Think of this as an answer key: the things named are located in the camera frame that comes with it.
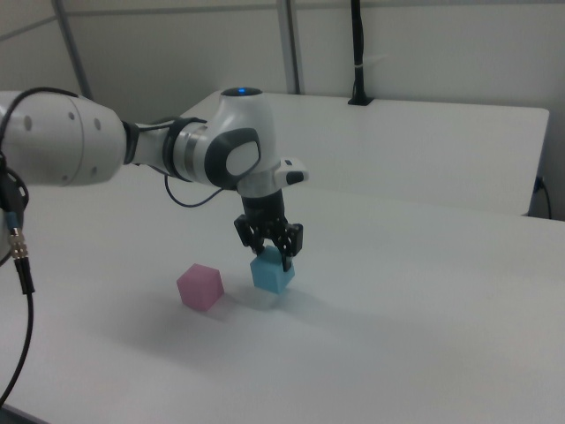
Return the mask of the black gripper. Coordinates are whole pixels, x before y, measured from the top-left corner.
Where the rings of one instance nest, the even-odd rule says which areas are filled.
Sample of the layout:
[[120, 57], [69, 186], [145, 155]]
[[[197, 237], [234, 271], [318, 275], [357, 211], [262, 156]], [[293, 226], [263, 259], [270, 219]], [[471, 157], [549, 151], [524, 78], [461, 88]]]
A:
[[293, 258], [302, 249], [304, 226], [288, 223], [284, 215], [283, 191], [259, 198], [243, 197], [242, 203], [244, 214], [234, 221], [234, 225], [243, 246], [249, 247], [255, 255], [262, 254], [265, 239], [260, 230], [271, 229], [270, 240], [281, 255], [282, 270], [288, 272]]

